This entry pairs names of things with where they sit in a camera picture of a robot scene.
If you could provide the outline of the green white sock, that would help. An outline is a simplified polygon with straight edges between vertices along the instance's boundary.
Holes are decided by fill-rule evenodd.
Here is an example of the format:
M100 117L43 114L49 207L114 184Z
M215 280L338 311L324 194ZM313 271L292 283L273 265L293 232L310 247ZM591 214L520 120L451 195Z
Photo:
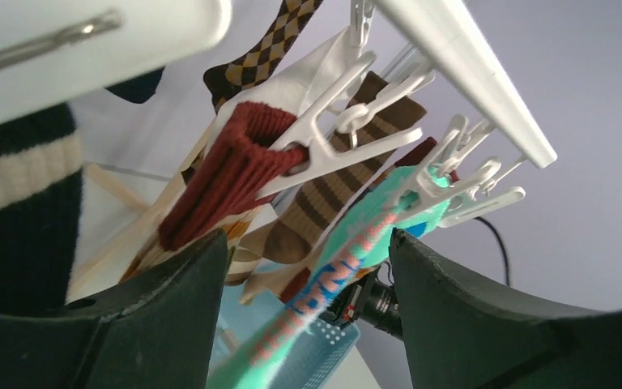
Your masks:
M386 260L393 228L413 228L418 235L423 235L437 227L449 205L447 202L400 223L395 218L416 199L414 194L409 194L389 211L383 208L414 170L412 166L392 170L374 190L345 213L327 236L307 284L274 318L209 374L208 388L268 388L295 342L350 284L357 272Z

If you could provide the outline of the black sock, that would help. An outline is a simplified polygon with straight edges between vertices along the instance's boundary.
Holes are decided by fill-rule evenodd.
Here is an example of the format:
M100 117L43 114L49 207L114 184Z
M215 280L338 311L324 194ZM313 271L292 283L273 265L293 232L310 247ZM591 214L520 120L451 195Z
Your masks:
M82 162L68 105L0 125L0 313L37 314L65 302Z

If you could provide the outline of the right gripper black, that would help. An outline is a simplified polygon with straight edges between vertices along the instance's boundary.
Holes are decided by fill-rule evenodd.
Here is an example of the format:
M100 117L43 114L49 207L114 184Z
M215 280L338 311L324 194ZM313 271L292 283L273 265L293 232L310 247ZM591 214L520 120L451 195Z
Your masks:
M378 273L378 270L373 270L348 285L320 315L320 319L340 329L361 319L377 330L403 340L394 286L381 282Z

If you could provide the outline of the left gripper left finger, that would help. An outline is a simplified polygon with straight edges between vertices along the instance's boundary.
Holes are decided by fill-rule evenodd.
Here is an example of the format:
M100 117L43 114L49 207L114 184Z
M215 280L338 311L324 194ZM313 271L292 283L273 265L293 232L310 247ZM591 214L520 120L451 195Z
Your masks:
M214 230L45 315L0 314L0 388L204 387L228 266Z

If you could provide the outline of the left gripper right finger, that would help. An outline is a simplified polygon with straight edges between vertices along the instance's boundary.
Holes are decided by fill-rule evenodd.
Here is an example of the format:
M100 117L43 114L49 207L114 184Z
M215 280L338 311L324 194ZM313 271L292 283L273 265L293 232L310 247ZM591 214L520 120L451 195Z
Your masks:
M390 239L416 388L622 388L622 310L512 289L427 247Z

